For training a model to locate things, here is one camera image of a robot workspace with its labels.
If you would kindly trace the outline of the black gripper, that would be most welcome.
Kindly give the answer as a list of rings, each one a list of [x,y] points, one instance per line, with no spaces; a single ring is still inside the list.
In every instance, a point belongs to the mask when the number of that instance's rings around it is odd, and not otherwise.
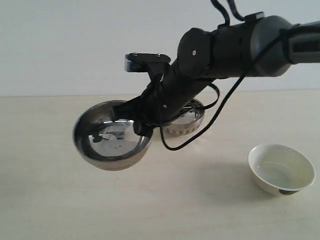
[[[111,109],[111,119],[133,120],[133,131],[142,137],[151,137],[153,127],[144,124],[158,125],[168,123],[178,115],[190,100],[207,87],[210,78],[193,79],[182,74],[179,60],[176,59],[166,70],[159,88],[147,87],[141,96],[114,105]]]

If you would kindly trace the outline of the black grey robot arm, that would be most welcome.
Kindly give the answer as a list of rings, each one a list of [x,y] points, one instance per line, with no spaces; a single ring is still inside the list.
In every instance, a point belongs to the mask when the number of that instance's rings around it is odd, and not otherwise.
[[[320,61],[320,24],[291,24],[276,15],[219,27],[214,31],[191,28],[180,39],[175,60],[165,54],[125,56],[125,70],[148,73],[142,94],[114,106],[114,120],[135,123],[134,131],[168,125],[181,109],[215,79],[278,77],[290,66]]]

